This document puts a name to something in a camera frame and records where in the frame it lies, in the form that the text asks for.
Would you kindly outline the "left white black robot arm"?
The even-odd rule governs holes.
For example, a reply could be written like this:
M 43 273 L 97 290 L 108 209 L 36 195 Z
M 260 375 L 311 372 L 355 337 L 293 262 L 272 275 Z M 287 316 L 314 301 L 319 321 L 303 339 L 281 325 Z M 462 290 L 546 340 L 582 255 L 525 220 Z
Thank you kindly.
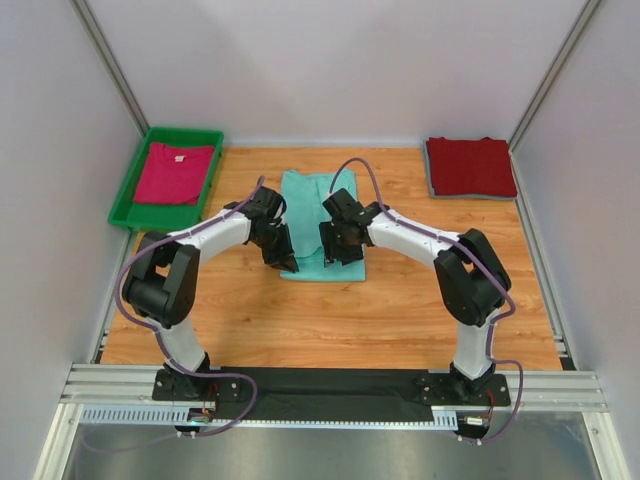
M 199 401 L 217 382 L 208 354 L 198 342 L 190 319 L 201 265 L 239 245 L 253 243 L 264 263 L 276 270 L 299 271 L 284 197 L 258 186 L 241 202 L 187 229 L 143 236 L 139 249 L 120 274 L 117 305 L 129 304 L 130 320 L 151 330 L 164 356 L 154 396 Z

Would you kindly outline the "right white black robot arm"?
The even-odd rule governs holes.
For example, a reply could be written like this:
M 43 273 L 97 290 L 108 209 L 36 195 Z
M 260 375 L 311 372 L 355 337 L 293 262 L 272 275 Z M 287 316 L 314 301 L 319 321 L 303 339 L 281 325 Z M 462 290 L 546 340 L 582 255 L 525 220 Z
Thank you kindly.
M 450 390 L 466 404 L 484 395 L 495 372 L 495 324 L 511 288 L 487 237 L 477 229 L 459 234 L 428 227 L 385 204 L 364 206 L 344 188 L 322 205 L 330 217 L 319 226 L 327 265 L 360 260 L 368 246 L 392 250 L 435 271 L 442 302 L 457 321 Z

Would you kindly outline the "green plastic tray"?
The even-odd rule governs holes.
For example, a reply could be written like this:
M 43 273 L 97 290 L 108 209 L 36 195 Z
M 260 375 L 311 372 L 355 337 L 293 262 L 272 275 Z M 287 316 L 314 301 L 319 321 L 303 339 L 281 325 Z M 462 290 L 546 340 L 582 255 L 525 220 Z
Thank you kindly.
M 152 127 L 114 200 L 108 221 L 134 232 L 183 230 L 202 220 L 222 152 L 217 130 Z

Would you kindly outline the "pink folded t shirt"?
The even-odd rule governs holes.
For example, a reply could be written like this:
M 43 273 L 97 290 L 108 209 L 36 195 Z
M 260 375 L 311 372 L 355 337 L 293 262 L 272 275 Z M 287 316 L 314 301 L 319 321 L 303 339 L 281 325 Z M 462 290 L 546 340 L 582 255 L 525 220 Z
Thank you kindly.
M 213 146 L 182 148 L 153 142 L 133 201 L 143 205 L 196 205 L 214 154 Z

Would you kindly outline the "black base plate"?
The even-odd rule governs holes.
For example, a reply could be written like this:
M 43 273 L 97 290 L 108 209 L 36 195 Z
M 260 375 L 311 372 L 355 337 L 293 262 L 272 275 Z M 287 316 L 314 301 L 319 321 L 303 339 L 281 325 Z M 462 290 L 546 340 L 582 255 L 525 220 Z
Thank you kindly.
M 430 421 L 435 406 L 511 404 L 506 378 L 495 373 L 470 390 L 449 372 L 428 370 L 223 367 L 220 372 L 221 378 L 194 378 L 164 366 L 156 372 L 152 399 L 212 403 L 218 418 L 234 418 L 249 405 L 253 379 L 257 400 L 248 420 L 319 423 Z

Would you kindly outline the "aluminium frame rail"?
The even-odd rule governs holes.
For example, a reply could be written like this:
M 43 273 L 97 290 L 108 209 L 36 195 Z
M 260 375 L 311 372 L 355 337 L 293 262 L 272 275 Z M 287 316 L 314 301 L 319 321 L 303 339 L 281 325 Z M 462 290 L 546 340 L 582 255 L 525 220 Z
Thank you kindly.
M 74 364 L 61 404 L 149 404 L 158 365 Z M 527 371 L 521 398 L 524 411 L 606 412 L 595 373 Z

